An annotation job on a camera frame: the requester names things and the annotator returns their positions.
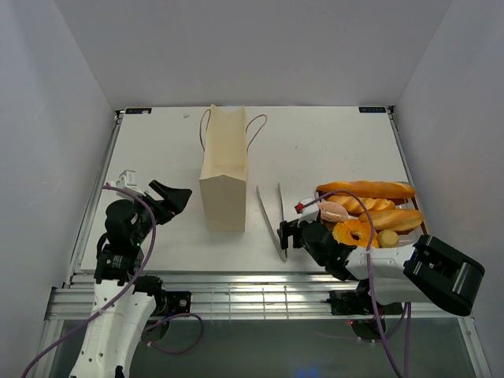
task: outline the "gray floor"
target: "gray floor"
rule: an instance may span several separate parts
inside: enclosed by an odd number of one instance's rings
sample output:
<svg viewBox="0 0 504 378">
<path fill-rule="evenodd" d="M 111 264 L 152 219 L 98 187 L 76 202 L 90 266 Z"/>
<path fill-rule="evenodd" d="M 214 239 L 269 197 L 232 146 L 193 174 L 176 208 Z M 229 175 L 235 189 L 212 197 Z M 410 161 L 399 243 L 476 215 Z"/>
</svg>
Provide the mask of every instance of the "gray floor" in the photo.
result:
<svg viewBox="0 0 504 378">
<path fill-rule="evenodd" d="M 65 323 L 64 332 L 75 327 Z M 160 342 L 184 347 L 198 332 L 195 321 L 173 321 Z M 317 332 L 352 336 L 348 321 L 206 322 L 200 344 L 181 356 L 169 356 L 139 344 L 130 378 L 151 377 L 393 377 L 383 347 L 329 339 Z M 51 378 L 68 378 L 83 333 L 57 351 Z M 391 341 L 402 367 L 404 327 Z M 412 325 L 410 377 L 474 377 L 456 319 L 416 319 Z"/>
</svg>

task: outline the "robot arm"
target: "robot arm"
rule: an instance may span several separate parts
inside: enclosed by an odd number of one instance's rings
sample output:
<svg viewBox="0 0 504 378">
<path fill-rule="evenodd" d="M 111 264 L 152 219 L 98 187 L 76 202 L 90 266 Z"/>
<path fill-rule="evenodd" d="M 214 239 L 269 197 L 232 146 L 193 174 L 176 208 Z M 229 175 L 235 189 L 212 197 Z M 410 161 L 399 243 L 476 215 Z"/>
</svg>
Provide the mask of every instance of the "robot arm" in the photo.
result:
<svg viewBox="0 0 504 378">
<path fill-rule="evenodd" d="M 311 198 L 300 204 L 311 202 Z M 357 280 L 353 298 L 342 300 L 341 314 L 369 314 L 371 301 L 365 248 L 336 242 L 320 222 L 316 204 L 296 206 L 299 219 L 280 223 L 282 249 L 289 237 L 294 248 L 305 248 L 315 262 L 339 280 Z M 371 250 L 376 299 L 382 306 L 396 302 L 432 302 L 458 316 L 471 313 L 484 268 L 435 236 L 422 235 L 414 244 Z M 351 308 L 348 302 L 354 302 Z"/>
<path fill-rule="evenodd" d="M 165 224 L 181 213 L 191 197 L 189 189 L 166 187 L 156 180 L 149 186 L 163 199 L 154 200 L 135 185 L 135 173 L 124 171 L 117 186 L 127 188 L 152 210 L 156 224 Z M 140 248 L 152 228 L 147 210 L 138 202 L 121 199 L 106 210 L 106 234 L 97 245 L 92 313 L 100 311 L 123 290 L 143 260 Z M 166 306 L 162 281 L 140 276 L 111 307 L 86 330 L 79 357 L 70 378 L 125 378 L 129 376 L 136 346 L 150 315 Z"/>
</svg>

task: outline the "metal frame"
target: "metal frame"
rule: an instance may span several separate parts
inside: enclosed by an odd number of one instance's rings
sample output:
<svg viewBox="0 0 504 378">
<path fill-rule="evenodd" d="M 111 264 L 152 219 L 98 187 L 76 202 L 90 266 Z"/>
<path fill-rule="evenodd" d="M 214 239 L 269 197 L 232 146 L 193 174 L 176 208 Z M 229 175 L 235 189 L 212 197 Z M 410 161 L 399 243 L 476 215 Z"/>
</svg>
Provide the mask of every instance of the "metal frame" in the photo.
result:
<svg viewBox="0 0 504 378">
<path fill-rule="evenodd" d="M 387 108 L 392 130 L 401 154 L 406 175 L 413 179 L 406 163 L 398 129 L 393 114 Z M 81 271 L 80 263 L 91 231 L 91 224 L 112 158 L 124 111 L 117 112 L 116 124 L 103 158 L 102 167 L 94 182 L 83 223 L 72 255 L 65 288 L 53 289 L 46 311 L 40 350 L 61 336 L 63 322 L 86 319 L 93 299 L 93 276 Z M 326 303 L 328 292 L 351 290 L 356 283 L 340 282 L 327 274 L 201 274 L 152 272 L 164 281 L 170 291 L 191 291 L 192 311 L 208 321 L 217 320 L 285 320 L 285 319 L 335 319 Z M 413 304 L 414 318 L 455 317 L 432 304 Z M 491 377 L 472 318 L 459 318 L 461 333 L 472 366 L 478 377 Z M 55 351 L 49 353 L 34 369 L 33 376 L 48 376 L 54 362 Z"/>
</svg>

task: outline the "paper bag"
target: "paper bag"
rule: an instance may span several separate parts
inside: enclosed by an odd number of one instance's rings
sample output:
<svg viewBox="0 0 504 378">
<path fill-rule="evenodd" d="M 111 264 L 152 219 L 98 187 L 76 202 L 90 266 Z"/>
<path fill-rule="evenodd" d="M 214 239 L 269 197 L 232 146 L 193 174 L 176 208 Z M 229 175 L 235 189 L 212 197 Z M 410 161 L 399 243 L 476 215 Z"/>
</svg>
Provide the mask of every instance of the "paper bag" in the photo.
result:
<svg viewBox="0 0 504 378">
<path fill-rule="evenodd" d="M 203 142 L 202 122 L 206 124 L 206 141 Z M 254 120 L 264 117 L 265 122 L 247 144 L 246 132 Z M 245 108 L 226 113 L 211 105 L 199 124 L 199 140 L 205 156 L 199 187 L 202 193 L 206 224 L 212 232 L 244 232 L 246 219 L 246 179 L 248 175 L 248 149 L 268 118 L 265 114 L 246 122 Z"/>
</svg>

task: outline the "white wall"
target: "white wall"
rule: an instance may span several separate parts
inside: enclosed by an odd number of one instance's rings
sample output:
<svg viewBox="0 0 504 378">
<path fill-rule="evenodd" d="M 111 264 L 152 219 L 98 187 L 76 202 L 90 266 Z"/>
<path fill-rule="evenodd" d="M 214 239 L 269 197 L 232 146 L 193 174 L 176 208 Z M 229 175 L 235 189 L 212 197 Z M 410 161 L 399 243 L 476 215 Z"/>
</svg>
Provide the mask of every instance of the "white wall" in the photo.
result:
<svg viewBox="0 0 504 378">
<path fill-rule="evenodd" d="M 397 106 L 430 231 L 484 265 L 474 313 L 504 376 L 504 2 L 454 0 Z"/>
<path fill-rule="evenodd" d="M 0 0 L 0 376 L 36 355 L 113 115 L 53 0 Z"/>
<path fill-rule="evenodd" d="M 56 0 L 114 109 L 395 104 L 451 0 Z"/>
</svg>

